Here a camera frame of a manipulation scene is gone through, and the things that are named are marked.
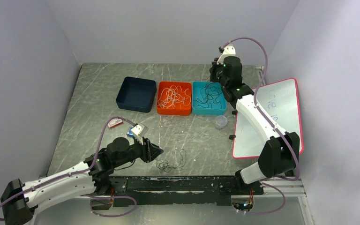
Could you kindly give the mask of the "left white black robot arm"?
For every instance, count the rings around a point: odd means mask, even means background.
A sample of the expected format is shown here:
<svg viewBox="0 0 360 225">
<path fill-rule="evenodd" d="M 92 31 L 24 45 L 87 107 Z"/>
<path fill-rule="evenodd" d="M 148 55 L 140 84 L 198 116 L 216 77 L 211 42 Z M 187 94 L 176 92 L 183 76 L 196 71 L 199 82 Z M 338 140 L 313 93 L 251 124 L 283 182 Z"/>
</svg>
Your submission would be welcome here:
<svg viewBox="0 0 360 225">
<path fill-rule="evenodd" d="M 39 213 L 60 202 L 80 195 L 105 195 L 111 189 L 109 176 L 115 168 L 141 159 L 149 163 L 164 151 L 148 138 L 141 142 L 119 137 L 98 153 L 54 175 L 34 181 L 10 181 L 1 198 L 0 207 L 7 225 L 24 225 Z"/>
</svg>

